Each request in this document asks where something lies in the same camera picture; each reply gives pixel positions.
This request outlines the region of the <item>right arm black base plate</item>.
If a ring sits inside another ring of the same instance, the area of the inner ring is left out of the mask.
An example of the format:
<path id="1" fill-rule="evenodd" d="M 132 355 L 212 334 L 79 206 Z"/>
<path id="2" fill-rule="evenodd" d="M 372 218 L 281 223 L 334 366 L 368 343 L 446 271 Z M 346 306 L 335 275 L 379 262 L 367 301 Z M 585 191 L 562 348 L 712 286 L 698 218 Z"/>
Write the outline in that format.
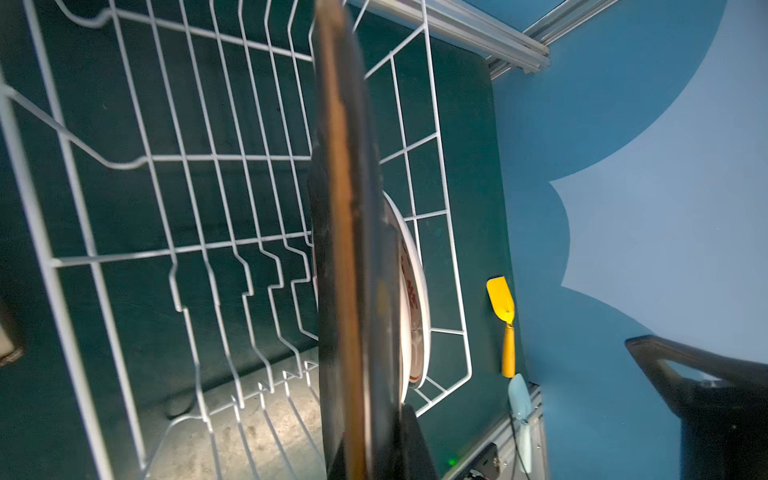
<path id="1" fill-rule="evenodd" d="M 488 443 L 465 468 L 463 480 L 497 480 L 500 475 L 498 449 Z"/>

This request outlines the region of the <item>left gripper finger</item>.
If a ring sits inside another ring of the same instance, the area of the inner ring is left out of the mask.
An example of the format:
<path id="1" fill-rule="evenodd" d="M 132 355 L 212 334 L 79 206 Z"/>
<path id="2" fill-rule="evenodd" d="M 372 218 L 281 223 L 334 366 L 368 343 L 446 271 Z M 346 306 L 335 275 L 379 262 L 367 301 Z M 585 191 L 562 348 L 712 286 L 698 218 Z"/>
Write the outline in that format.
<path id="1" fill-rule="evenodd" d="M 767 477 L 767 366 L 655 335 L 625 341 L 681 420 L 682 479 Z"/>

